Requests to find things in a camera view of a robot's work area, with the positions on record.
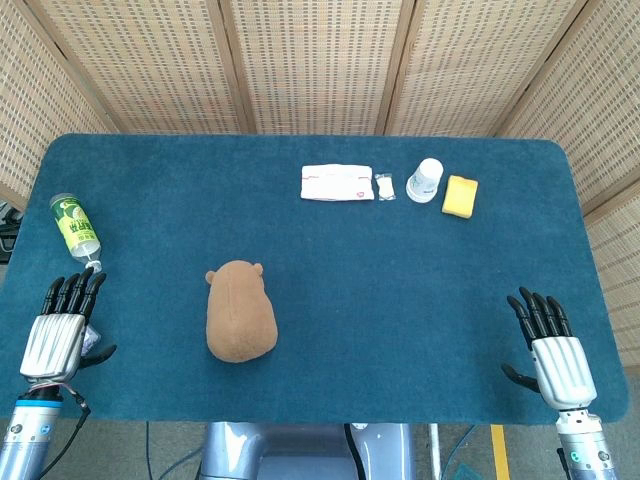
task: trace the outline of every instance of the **yellow floor line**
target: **yellow floor line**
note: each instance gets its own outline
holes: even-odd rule
[[[504,442],[502,425],[491,425],[491,443],[493,444],[493,460],[496,465],[496,479],[509,480],[507,445]]]

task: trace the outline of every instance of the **small white packet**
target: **small white packet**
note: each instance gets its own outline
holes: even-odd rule
[[[395,200],[396,194],[393,191],[393,182],[390,173],[379,173],[375,176],[378,184],[378,200]]]
[[[82,343],[82,356],[84,357],[93,346],[100,341],[102,335],[100,335],[91,325],[87,325],[87,329],[84,332],[84,342]]]

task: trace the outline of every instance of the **stuffed toy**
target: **stuffed toy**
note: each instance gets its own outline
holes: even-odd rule
[[[270,351],[278,340],[273,307],[264,292],[262,265],[234,260],[205,276],[211,285],[207,345],[217,358],[239,363]]]

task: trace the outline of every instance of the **plastic bottle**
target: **plastic bottle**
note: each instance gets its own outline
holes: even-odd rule
[[[59,193],[51,198],[50,206],[71,256],[84,263],[85,268],[102,270],[100,240],[76,196]]]

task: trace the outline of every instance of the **black cable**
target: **black cable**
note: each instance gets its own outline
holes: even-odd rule
[[[344,434],[347,437],[347,445],[349,445],[351,456],[353,457],[353,461],[356,464],[356,470],[358,471],[358,480],[367,480],[367,475],[364,471],[364,465],[362,464],[362,458],[360,457],[360,452],[356,447],[356,442],[353,440],[351,425],[348,423],[344,424]]]
[[[467,439],[469,435],[473,433],[476,427],[477,425],[471,425],[471,427],[469,427],[469,429],[465,432],[465,434],[462,435],[462,437],[460,437],[460,440],[458,440],[458,443],[456,443],[456,446],[453,447],[453,450],[451,450],[451,453],[449,454],[449,458],[447,458],[447,463],[444,464],[444,469],[442,470],[442,474],[440,475],[441,480],[447,480],[447,470],[449,469],[449,465],[451,465],[451,460],[453,460],[453,457],[455,457],[456,453],[458,453],[458,450],[462,446],[462,443]]]
[[[76,403],[80,405],[80,408],[82,408],[82,415],[80,415],[80,418],[78,419],[78,423],[76,423],[76,427],[73,430],[73,433],[71,434],[71,436],[69,437],[69,440],[67,440],[67,443],[65,444],[65,446],[62,447],[62,450],[60,450],[60,453],[56,456],[56,458],[54,458],[51,461],[51,463],[47,465],[47,468],[45,468],[42,471],[42,473],[38,477],[36,477],[36,480],[40,480],[47,473],[49,473],[49,471],[56,466],[56,463],[60,461],[60,459],[64,456],[64,454],[67,453],[67,450],[69,450],[69,447],[75,440],[76,435],[78,435],[78,432],[80,431],[80,429],[84,425],[84,422],[87,420],[87,417],[91,413],[91,409],[89,408],[87,403],[84,401],[84,398],[82,397],[82,395],[80,395],[79,393],[76,393],[74,395],[74,398],[76,399]]]
[[[146,449],[146,456],[147,456],[147,472],[149,473],[149,480],[153,480],[153,474],[151,473],[151,458],[149,456],[149,422],[146,422],[145,449]]]
[[[191,453],[187,453],[184,457],[182,457],[180,460],[178,460],[177,462],[175,462],[173,465],[171,465],[169,468],[167,468],[164,472],[162,472],[162,475],[160,475],[158,477],[158,480],[162,480],[163,478],[165,478],[167,475],[169,475],[171,472],[173,472],[176,468],[178,468],[180,465],[182,465],[183,463],[191,460],[193,457],[195,457],[196,455],[198,455],[200,452],[202,452],[202,448],[203,446],[195,449],[193,452]]]

